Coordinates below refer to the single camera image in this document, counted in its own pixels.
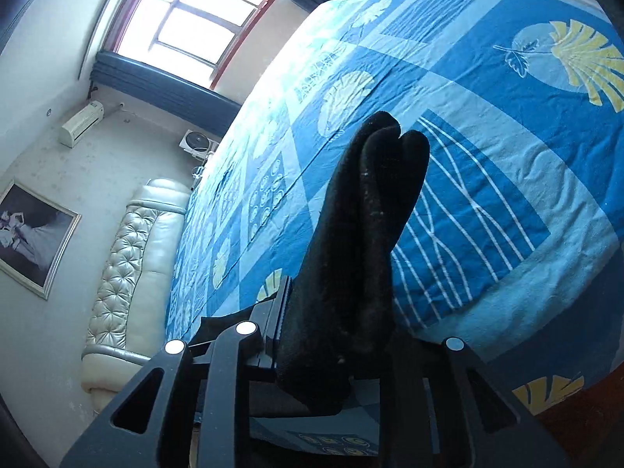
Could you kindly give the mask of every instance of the yellow leaf pattern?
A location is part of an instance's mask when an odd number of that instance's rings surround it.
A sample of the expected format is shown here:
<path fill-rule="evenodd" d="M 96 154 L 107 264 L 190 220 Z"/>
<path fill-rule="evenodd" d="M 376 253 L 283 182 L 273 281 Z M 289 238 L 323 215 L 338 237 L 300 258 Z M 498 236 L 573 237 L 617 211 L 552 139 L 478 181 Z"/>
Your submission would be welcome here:
<path fill-rule="evenodd" d="M 582 376 L 570 381 L 569 378 L 554 375 L 550 395 L 546 396 L 547 378 L 544 376 L 518 387 L 513 393 L 533 415 L 537 415 L 578 392 L 584 384 L 585 378 Z"/>
<path fill-rule="evenodd" d="M 618 74 L 624 74 L 624 58 L 620 51 L 613 44 L 605 47 L 607 37 L 574 19 L 569 27 L 561 21 L 550 24 L 555 29 L 550 34 L 555 42 L 551 52 L 566 69 L 570 85 L 582 83 L 594 105 L 602 105 L 602 91 L 615 111 L 622 111 L 624 79 Z"/>
<path fill-rule="evenodd" d="M 262 301 L 269 297 L 271 294 L 277 292 L 280 288 L 280 280 L 282 279 L 282 270 L 276 269 L 270 275 L 266 277 L 264 283 L 260 287 L 258 291 L 258 295 L 256 296 L 256 301 Z"/>

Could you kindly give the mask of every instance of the blue bedspread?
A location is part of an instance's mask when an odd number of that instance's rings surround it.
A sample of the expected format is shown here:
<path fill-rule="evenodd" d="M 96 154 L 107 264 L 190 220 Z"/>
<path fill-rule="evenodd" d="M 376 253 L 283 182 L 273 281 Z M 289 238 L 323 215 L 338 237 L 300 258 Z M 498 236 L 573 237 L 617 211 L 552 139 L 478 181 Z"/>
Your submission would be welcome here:
<path fill-rule="evenodd" d="M 386 110 L 431 143 L 392 251 L 397 321 L 465 339 L 534 413 L 597 382 L 624 359 L 621 51 L 576 0 L 320 6 L 191 197 L 168 338 L 297 274 L 343 149 Z"/>

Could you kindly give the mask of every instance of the white wall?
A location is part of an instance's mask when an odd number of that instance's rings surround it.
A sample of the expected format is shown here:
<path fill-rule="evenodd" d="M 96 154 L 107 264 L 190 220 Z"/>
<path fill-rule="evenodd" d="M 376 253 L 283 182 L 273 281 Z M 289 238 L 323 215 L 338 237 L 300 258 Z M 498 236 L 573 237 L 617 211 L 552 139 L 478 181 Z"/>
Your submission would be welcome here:
<path fill-rule="evenodd" d="M 126 112 L 105 118 L 76 148 L 56 136 L 44 132 L 0 176 L 0 192 L 15 178 L 82 214 L 47 301 L 0 271 L 0 393 L 52 468 L 93 418 L 80 387 L 80 353 L 126 203 L 151 178 L 189 186 L 200 164 L 178 147 L 179 135 Z"/>
<path fill-rule="evenodd" d="M 50 120 L 86 98 L 80 66 L 105 2 L 35 0 L 24 13 L 0 55 L 0 174 Z"/>
<path fill-rule="evenodd" d="M 214 90 L 243 103 L 307 16 L 308 12 L 290 0 L 275 0 L 236 51 Z"/>

